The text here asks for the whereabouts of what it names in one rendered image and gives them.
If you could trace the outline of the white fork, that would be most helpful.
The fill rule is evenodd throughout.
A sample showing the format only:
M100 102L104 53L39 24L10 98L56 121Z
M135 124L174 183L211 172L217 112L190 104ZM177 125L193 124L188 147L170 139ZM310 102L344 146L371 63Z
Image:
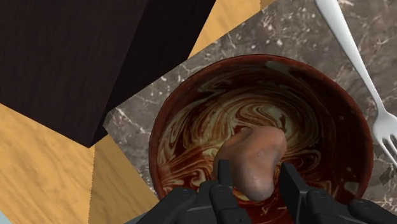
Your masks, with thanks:
M330 31L335 36L344 53L347 55L347 58L350 60L352 66L355 68L374 99L377 108L377 116L373 123L373 136L386 156L390 159L395 168L397 168L397 160L394 158L394 156L397 156L397 147L395 147L392 142L392 139L397 140L397 116L392 115L385 109L382 99L368 74L359 50L354 42L338 1L314 0L314 2L324 21L330 28Z

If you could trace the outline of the brown potato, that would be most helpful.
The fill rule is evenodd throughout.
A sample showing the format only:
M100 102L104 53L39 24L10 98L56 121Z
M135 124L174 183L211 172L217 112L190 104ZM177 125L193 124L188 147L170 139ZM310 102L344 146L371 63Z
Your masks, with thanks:
M274 191L274 170L286 150L281 129L247 129L223 143L214 158L211 176L217 178L219 160L228 160L233 185L250 200L261 202Z

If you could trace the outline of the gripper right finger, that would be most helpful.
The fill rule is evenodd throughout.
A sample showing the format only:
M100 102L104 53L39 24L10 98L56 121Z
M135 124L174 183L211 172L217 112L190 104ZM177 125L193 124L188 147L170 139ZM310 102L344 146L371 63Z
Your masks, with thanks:
M337 202L324 189L309 186L288 162L281 164L279 192L295 224L397 224L397 215L370 200Z

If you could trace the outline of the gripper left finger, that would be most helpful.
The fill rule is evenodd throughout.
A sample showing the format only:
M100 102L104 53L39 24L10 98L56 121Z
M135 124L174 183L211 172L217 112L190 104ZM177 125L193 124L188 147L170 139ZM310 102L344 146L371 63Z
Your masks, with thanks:
M252 224L232 191L230 164L218 162L216 180L205 181L199 190L177 187L136 224Z

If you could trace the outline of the red swirl-patterned bowl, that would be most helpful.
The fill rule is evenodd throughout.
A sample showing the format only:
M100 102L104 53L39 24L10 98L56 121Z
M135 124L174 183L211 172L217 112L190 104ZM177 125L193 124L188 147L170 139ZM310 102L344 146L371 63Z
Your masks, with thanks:
M255 127L284 132L287 150L274 170L274 191L261 202L233 185L252 224L295 224L279 192L283 162L305 182L349 204L363 196L373 167L368 124L352 97L307 64L275 55L243 55L207 66L166 99L150 137L157 194L199 190L232 136Z

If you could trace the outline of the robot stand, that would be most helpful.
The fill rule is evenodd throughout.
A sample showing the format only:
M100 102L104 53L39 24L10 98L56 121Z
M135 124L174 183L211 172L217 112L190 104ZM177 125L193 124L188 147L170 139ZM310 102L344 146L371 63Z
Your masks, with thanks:
M0 0L0 104L90 147L184 62L216 0Z

